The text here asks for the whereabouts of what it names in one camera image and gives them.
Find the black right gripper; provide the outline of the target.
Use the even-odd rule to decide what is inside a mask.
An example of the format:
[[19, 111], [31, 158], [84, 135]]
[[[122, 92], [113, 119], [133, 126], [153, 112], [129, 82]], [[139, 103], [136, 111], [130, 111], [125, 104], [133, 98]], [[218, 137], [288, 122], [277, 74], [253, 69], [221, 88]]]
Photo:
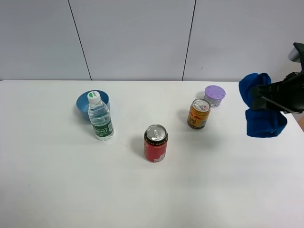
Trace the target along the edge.
[[[284, 80], [251, 88], [252, 110], [288, 113], [304, 111], [304, 72], [292, 72]], [[275, 102], [266, 98], [276, 98]]]

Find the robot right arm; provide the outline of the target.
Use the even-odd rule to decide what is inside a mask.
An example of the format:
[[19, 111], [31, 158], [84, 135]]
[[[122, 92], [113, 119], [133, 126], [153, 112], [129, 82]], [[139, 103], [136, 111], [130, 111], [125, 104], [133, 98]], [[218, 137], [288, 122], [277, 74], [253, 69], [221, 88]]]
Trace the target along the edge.
[[288, 59], [301, 64], [300, 72], [288, 74], [282, 81], [251, 89], [253, 110], [273, 110], [286, 114], [304, 111], [304, 45], [294, 43]]

